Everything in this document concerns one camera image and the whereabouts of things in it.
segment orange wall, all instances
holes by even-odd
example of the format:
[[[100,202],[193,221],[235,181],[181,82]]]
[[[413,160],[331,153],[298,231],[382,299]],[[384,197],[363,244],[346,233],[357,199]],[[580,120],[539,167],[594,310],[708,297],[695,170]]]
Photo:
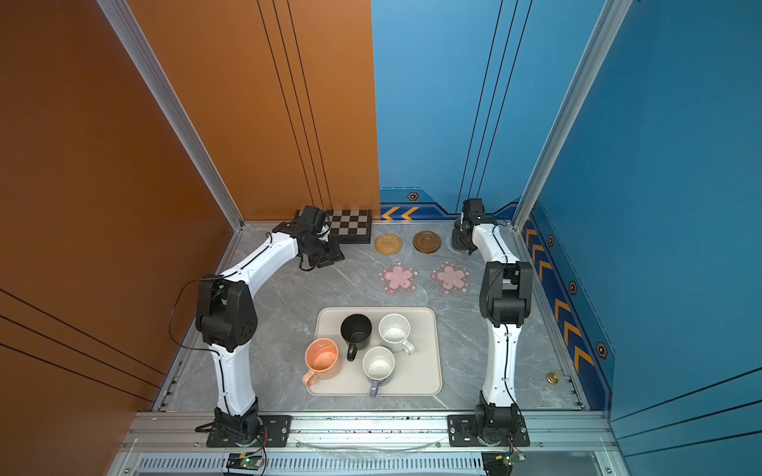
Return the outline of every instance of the orange wall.
[[[0,294],[0,315],[87,354],[0,318],[31,355],[0,347],[2,473],[102,474],[177,352],[176,292],[232,232],[96,2],[2,2],[0,43],[0,288],[147,364]]]
[[[370,0],[129,5],[245,219],[379,215]]]

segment orange mug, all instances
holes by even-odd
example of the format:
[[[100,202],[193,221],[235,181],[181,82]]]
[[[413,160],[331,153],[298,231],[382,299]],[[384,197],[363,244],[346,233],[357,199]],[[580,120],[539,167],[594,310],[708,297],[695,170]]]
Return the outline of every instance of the orange mug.
[[[331,339],[318,339],[307,347],[304,361],[309,369],[302,377],[302,383],[312,387],[315,379],[330,379],[341,370],[341,359],[338,358],[338,346]]]

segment robotic arm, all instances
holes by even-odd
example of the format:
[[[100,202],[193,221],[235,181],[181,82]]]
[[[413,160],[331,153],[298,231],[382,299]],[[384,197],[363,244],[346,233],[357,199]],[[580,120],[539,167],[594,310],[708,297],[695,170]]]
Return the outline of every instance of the robotic arm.
[[[487,376],[475,411],[475,432],[486,445],[512,441],[520,426],[513,397],[516,350],[532,305],[532,264],[511,253],[499,228],[495,217],[485,213],[481,199],[468,199],[453,230],[455,249],[469,254],[479,250],[486,262],[479,309],[491,326]]]
[[[262,284],[294,257],[301,257],[299,267],[305,271],[343,260],[329,231],[325,212],[307,206],[298,219],[273,228],[270,239],[240,263],[200,281],[196,329],[213,354],[218,394],[208,446],[231,446],[231,442],[246,446],[261,432],[248,365],[249,345],[258,323],[252,299]],[[310,268],[303,267],[305,257]]]

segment black mug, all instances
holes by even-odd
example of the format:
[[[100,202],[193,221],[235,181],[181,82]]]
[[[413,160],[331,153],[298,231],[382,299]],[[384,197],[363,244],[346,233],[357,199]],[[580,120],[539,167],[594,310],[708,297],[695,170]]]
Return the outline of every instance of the black mug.
[[[341,336],[349,344],[347,360],[352,362],[358,350],[368,347],[372,330],[370,319],[362,314],[352,314],[344,319],[341,323]]]

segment white mug with purple handle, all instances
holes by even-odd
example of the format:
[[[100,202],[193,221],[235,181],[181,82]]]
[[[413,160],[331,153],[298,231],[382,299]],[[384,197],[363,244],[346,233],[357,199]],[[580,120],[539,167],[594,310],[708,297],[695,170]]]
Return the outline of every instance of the white mug with purple handle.
[[[410,343],[410,322],[401,314],[389,314],[379,323],[379,334],[383,345],[392,352],[404,350],[408,355],[415,352],[415,346]]]
[[[394,354],[386,347],[374,347],[363,357],[363,372],[370,379],[370,396],[375,397],[379,385],[394,372]]]

